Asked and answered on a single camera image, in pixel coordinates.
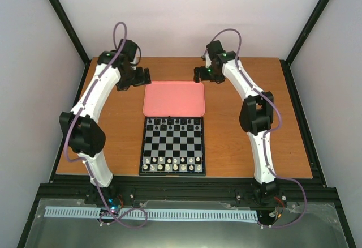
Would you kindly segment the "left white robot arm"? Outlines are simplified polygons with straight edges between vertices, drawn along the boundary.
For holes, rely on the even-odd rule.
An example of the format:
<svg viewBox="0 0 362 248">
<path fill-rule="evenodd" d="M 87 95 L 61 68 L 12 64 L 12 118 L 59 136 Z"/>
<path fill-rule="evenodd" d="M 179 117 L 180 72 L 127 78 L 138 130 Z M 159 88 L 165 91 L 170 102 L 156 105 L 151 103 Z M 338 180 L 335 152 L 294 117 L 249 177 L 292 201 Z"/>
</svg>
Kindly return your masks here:
<svg viewBox="0 0 362 248">
<path fill-rule="evenodd" d="M 118 190 L 111 184 L 113 174 L 110 171 L 104 146 L 106 135 L 98 122 L 102 108 L 111 91 L 126 91 L 151 83 L 148 68 L 138 64 L 141 49 L 129 39 L 121 39 L 112 51 L 104 51 L 80 100 L 70 112 L 59 116 L 59 124 L 65 141 L 63 153 L 68 162 L 81 161 L 90 176 L 93 185 L 99 186 L 98 198 L 105 204 L 112 204 L 118 197 Z"/>
</svg>

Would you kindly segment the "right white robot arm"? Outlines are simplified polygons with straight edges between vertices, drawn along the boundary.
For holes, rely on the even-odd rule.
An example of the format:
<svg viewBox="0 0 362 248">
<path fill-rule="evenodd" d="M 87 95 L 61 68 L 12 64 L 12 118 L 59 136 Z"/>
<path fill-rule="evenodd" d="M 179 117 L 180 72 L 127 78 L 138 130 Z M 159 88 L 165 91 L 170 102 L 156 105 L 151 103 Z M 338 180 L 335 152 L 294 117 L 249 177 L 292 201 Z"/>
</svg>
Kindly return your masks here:
<svg viewBox="0 0 362 248">
<path fill-rule="evenodd" d="M 270 145 L 274 96 L 271 92 L 263 91 L 252 80 L 236 53 L 225 51 L 219 40 L 208 43 L 202 59 L 205 66 L 194 68 L 194 81 L 222 83 L 227 79 L 243 101 L 239 123 L 252 147 L 253 200 L 259 206 L 266 206 L 279 192 Z"/>
</svg>

